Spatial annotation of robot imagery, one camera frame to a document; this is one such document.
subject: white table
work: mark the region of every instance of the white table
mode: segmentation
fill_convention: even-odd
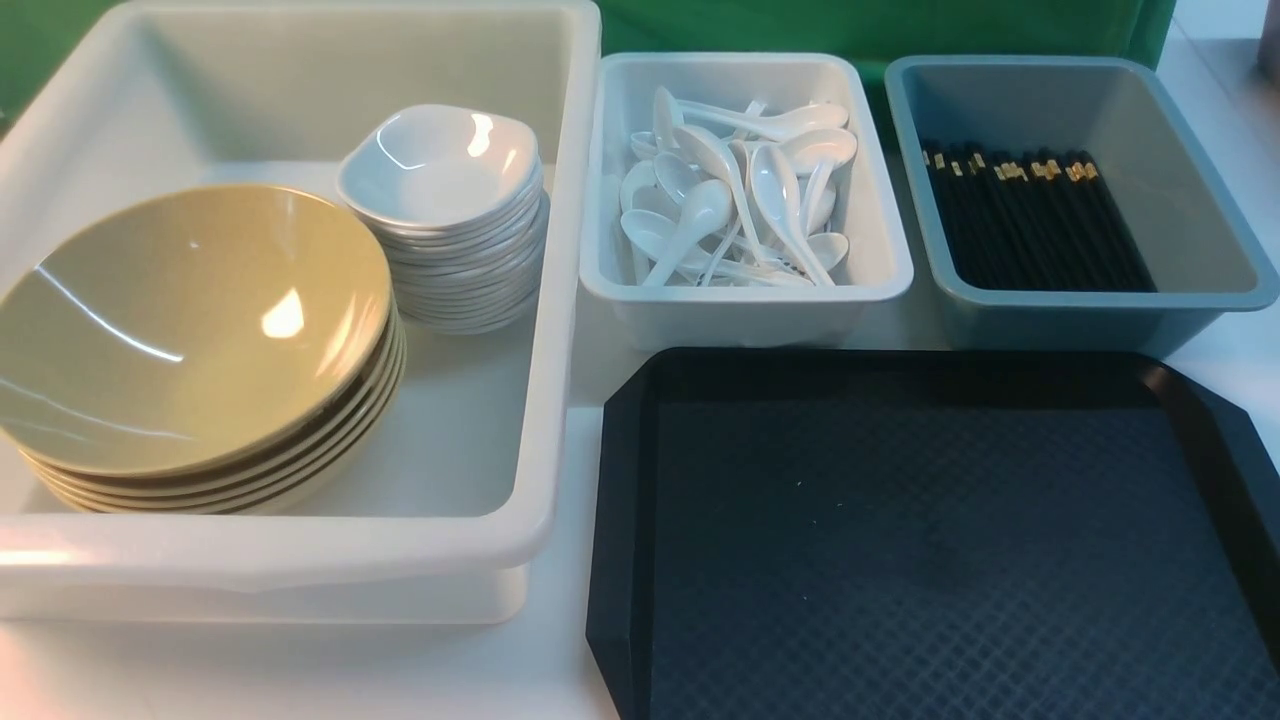
[[[1280,264],[1280,92],[1247,78],[1265,0],[1183,0],[1160,76]],[[928,284],[916,256],[918,284]],[[931,347],[904,328],[928,288],[859,345]],[[525,610],[492,628],[0,625],[0,717],[466,720],[617,717],[582,639],[602,401],[643,360],[580,310],[559,515]],[[1280,306],[1225,316],[1170,363],[1253,415],[1280,459]]]

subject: black chopsticks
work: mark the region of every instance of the black chopsticks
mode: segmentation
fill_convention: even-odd
[[[978,143],[923,143],[960,278],[987,290],[1155,292],[1088,152],[1014,156]]]

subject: stack of white bowls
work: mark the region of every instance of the stack of white bowls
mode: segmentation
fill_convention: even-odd
[[[0,428],[67,505],[275,512],[390,406],[404,333],[342,208],[241,184],[79,232],[0,300]]]
[[[525,123],[408,108],[347,156],[338,192],[381,243],[404,318],[479,334],[538,305],[550,208]]]

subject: green cloth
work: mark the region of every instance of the green cloth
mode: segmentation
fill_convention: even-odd
[[[118,0],[0,0],[13,118]],[[1174,0],[598,0],[604,50],[806,50],[849,59],[887,127],[884,65],[927,53],[1119,55],[1155,67]]]
[[[1155,68],[1175,0],[596,0],[604,53],[828,53],[863,78],[882,140],[904,55],[1110,55]]]

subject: serving tray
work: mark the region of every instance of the serving tray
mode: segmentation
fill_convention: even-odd
[[[602,442],[623,720],[1280,716],[1280,479],[1157,361],[673,350]]]

